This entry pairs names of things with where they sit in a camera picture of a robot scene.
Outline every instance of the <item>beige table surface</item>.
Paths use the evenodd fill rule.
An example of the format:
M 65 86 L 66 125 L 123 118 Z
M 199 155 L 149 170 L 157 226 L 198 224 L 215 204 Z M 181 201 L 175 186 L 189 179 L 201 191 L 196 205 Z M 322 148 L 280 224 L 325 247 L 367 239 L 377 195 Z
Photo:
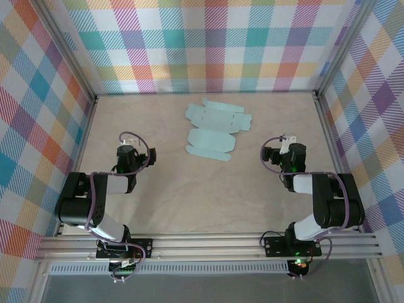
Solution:
M 235 134 L 227 162 L 185 150 L 194 128 L 185 111 L 191 102 L 202 105 L 203 97 L 252 114 L 250 131 Z M 132 233 L 283 231 L 305 218 L 312 212 L 311 196 L 288 192 L 259 160 L 262 143 L 283 133 L 296 134 L 307 146 L 307 171 L 333 170 L 310 93 L 101 97 L 80 171 L 109 171 L 116 164 L 117 137 L 126 130 L 157 150 L 156 164 L 138 174 L 133 193 L 108 196 L 106 212 Z

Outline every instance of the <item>vented panel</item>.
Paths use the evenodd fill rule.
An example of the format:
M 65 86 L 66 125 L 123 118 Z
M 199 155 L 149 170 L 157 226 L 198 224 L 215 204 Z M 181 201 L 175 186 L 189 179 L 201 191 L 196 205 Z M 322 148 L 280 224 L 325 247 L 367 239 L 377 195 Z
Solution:
M 286 273 L 286 261 L 246 261 L 246 262 L 149 262 L 142 266 L 138 274 L 203 275 L 235 273 Z M 51 275 L 104 275 L 108 273 L 108 263 L 53 263 Z

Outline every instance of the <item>plaid wall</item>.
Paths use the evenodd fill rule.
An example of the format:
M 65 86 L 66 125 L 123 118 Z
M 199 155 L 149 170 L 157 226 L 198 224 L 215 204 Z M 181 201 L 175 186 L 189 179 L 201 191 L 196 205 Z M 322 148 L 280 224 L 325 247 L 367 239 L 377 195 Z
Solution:
M 379 0 L 332 86 L 328 119 L 404 302 L 404 0 Z
M 0 302 L 21 302 L 89 101 L 28 0 L 0 1 Z
M 100 93 L 313 90 L 359 3 L 48 0 Z
M 361 4 L 363 3 L 364 0 L 356 0 L 355 4 L 352 6 L 351 11 L 349 12 L 348 18 L 345 21 L 340 34 L 338 35 L 338 38 L 335 40 L 335 43 L 333 45 L 333 48 L 331 49 L 330 54 L 328 55 L 327 61 L 324 64 L 323 69 L 321 70 L 321 73 L 318 77 L 317 83 L 316 83 L 316 88 L 315 89 L 319 89 L 320 84 L 325 76 L 325 74 L 328 71 L 328 68 L 330 67 L 331 62 L 334 60 L 336 53 L 338 52 L 338 49 L 340 48 L 342 42 L 345 40 L 345 37 L 347 36 L 348 33 L 348 29 L 351 26 L 353 20 L 355 19 L 359 8 L 361 6 Z

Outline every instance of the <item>plaid wallpaper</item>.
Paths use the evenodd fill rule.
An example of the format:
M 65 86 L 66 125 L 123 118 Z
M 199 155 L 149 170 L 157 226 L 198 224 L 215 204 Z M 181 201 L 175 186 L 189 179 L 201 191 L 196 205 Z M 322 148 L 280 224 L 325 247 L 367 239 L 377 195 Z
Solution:
M 379 0 L 326 93 L 343 164 L 404 302 L 404 0 Z
M 100 93 L 312 90 L 359 4 L 48 0 Z
M 21 302 L 90 103 L 28 0 L 0 1 L 0 302 Z

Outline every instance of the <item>black mounting plate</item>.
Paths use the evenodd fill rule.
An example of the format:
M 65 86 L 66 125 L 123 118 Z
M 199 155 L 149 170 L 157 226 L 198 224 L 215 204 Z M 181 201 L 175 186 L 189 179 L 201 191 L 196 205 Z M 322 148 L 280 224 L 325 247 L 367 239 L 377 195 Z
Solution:
M 152 257 L 153 251 L 153 239 L 133 239 L 130 238 L 128 240 L 129 243 L 137 244 L 143 247 L 146 251 L 146 259 Z M 135 249 L 134 247 L 128 246 L 129 250 L 127 251 L 120 251 L 117 246 L 106 246 L 106 249 L 97 247 L 97 253 L 95 255 L 96 259 L 110 259 L 110 260 L 120 260 L 120 259 L 127 259 L 133 258 L 136 259 L 141 258 L 141 252 L 139 249 Z
M 321 247 L 314 241 L 299 241 L 299 244 L 288 246 L 285 237 L 265 237 L 264 248 L 266 257 L 318 257 Z

